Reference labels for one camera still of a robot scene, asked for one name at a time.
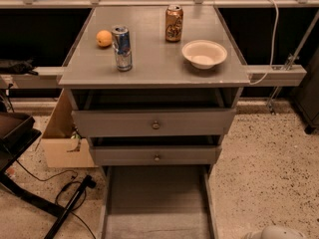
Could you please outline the grey bottom drawer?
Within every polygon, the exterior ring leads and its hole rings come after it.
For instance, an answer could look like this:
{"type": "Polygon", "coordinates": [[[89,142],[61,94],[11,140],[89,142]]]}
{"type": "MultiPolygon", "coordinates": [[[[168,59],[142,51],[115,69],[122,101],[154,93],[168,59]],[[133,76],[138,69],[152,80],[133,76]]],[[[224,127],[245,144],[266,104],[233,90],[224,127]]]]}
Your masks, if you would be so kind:
{"type": "Polygon", "coordinates": [[[110,166],[98,239],[219,239],[203,165],[110,166]]]}

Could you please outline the grey drawer cabinet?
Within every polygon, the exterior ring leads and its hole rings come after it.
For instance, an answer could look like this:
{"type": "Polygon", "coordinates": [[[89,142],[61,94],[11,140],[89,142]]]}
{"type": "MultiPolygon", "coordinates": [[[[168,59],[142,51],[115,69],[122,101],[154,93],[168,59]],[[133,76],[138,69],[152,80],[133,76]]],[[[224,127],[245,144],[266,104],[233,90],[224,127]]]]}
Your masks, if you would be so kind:
{"type": "Polygon", "coordinates": [[[68,94],[73,111],[78,108],[78,91],[90,90],[161,90],[207,89],[222,108],[234,109],[242,89],[248,81],[233,77],[221,84],[208,78],[185,72],[190,64],[182,55],[182,47],[195,40],[208,40],[223,46],[226,60],[217,65],[223,70],[241,65],[224,32],[215,9],[211,6],[184,7],[182,40],[165,40],[163,6],[98,7],[87,23],[85,33],[60,81],[68,94]],[[133,67],[127,72],[118,70],[111,50],[99,50],[93,44],[95,32],[104,26],[122,23],[128,26],[133,50],[133,67]]]}

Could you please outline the orange fruit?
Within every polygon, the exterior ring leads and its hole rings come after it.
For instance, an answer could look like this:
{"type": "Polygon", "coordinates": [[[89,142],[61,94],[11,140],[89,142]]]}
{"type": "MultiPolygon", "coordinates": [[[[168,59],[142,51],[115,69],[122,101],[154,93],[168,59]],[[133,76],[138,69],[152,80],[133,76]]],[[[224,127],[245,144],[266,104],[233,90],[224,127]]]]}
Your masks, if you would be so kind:
{"type": "Polygon", "coordinates": [[[112,44],[112,33],[107,30],[101,30],[96,35],[99,47],[106,48],[112,44]]]}

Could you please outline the black bag on rail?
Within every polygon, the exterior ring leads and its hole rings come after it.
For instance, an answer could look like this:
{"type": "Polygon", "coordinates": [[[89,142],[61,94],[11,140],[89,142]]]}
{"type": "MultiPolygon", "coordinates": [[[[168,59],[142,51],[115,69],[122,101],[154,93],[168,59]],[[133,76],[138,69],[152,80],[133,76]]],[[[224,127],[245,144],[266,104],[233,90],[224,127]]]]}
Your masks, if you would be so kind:
{"type": "Polygon", "coordinates": [[[35,71],[35,67],[32,65],[32,60],[0,60],[0,74],[4,75],[35,75],[38,73],[35,71]]]}

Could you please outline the grey middle drawer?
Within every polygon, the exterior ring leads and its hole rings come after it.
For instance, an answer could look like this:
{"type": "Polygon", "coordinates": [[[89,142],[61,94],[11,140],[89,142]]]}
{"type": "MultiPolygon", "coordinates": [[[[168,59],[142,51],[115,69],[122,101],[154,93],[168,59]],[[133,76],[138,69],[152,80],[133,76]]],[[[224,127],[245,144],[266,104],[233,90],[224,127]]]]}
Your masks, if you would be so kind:
{"type": "Polygon", "coordinates": [[[221,152],[214,135],[96,137],[97,165],[213,164],[221,152]]]}

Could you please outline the dark cabinet at right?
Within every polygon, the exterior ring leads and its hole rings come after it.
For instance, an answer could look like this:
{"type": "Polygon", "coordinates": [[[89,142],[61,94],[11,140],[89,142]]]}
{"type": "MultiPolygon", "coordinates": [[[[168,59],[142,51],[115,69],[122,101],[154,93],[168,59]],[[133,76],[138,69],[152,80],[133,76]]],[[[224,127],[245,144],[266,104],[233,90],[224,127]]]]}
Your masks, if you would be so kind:
{"type": "Polygon", "coordinates": [[[319,128],[319,48],[307,66],[307,74],[295,91],[294,102],[302,113],[306,127],[311,134],[319,128]]]}

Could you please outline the cardboard box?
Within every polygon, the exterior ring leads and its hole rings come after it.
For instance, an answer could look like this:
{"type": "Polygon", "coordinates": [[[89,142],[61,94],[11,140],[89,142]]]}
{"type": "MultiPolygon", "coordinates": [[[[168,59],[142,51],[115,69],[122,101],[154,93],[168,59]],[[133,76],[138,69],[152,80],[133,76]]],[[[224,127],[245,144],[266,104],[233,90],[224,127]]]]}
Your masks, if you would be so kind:
{"type": "Polygon", "coordinates": [[[89,145],[76,131],[68,95],[62,91],[42,134],[49,167],[86,168],[95,167],[89,153],[89,145]]]}

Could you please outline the grey top drawer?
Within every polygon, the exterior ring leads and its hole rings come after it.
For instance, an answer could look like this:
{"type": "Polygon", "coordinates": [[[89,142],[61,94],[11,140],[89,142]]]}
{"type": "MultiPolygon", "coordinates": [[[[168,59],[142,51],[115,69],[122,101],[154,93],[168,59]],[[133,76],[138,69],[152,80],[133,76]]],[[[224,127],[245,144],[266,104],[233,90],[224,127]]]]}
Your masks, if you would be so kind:
{"type": "Polygon", "coordinates": [[[83,136],[226,134],[235,110],[207,89],[78,91],[72,112],[83,136]]]}

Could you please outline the white paper bowl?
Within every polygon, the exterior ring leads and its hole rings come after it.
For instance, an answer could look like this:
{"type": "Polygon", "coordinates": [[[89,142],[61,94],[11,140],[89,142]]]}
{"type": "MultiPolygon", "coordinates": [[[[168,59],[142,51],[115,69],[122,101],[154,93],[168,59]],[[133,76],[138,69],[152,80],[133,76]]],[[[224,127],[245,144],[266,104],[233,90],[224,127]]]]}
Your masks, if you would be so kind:
{"type": "Polygon", "coordinates": [[[227,51],[223,46],[208,40],[195,40],[182,47],[182,55],[194,67],[208,70],[223,63],[227,58],[227,51]]]}

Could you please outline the aluminium frame rail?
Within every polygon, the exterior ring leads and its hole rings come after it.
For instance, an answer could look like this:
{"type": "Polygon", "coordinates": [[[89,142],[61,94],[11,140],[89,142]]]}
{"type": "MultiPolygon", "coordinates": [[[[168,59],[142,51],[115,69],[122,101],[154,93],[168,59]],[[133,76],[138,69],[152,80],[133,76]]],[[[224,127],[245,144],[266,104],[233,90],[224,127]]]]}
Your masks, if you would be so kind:
{"type": "MultiPolygon", "coordinates": [[[[231,66],[228,71],[223,70],[221,66],[202,70],[191,64],[185,64],[184,68],[193,80],[198,76],[224,85],[229,83],[228,79],[237,77],[248,81],[249,86],[293,87],[298,86],[306,75],[305,69],[300,65],[293,65],[290,70],[281,70],[279,66],[268,65],[231,66]]],[[[35,72],[36,75],[1,75],[0,89],[61,89],[61,79],[71,70],[67,67],[42,67],[35,72]]]]}

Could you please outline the grey drawer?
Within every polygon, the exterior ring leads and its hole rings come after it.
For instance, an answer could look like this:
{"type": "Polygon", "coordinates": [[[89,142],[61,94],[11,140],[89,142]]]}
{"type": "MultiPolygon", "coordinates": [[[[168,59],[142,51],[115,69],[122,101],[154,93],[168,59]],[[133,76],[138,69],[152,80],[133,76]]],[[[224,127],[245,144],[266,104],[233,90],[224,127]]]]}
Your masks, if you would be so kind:
{"type": "Polygon", "coordinates": [[[219,239],[203,165],[110,166],[98,239],[219,239]]]}
{"type": "Polygon", "coordinates": [[[226,134],[235,110],[207,89],[78,91],[72,112],[83,136],[226,134]]]}
{"type": "Polygon", "coordinates": [[[221,152],[214,135],[96,137],[97,165],[213,164],[221,152]]]}

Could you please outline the gold soda can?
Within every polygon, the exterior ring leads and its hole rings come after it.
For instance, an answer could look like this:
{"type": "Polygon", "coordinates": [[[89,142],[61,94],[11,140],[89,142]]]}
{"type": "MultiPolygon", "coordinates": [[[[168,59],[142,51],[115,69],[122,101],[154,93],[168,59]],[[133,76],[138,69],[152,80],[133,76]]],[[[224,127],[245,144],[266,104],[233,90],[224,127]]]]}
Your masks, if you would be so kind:
{"type": "Polygon", "coordinates": [[[179,5],[169,5],[165,10],[165,39],[178,42],[181,39],[183,10],[179,5]]]}

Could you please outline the blue silver energy drink can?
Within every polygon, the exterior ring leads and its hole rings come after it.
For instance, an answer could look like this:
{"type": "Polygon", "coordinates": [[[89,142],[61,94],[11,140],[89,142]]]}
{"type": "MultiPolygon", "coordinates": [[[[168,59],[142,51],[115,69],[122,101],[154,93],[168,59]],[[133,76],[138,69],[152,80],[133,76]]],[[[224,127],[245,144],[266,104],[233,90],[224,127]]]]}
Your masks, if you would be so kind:
{"type": "Polygon", "coordinates": [[[115,25],[112,28],[112,40],[118,70],[121,72],[129,71],[133,67],[133,61],[128,27],[115,25]]]}

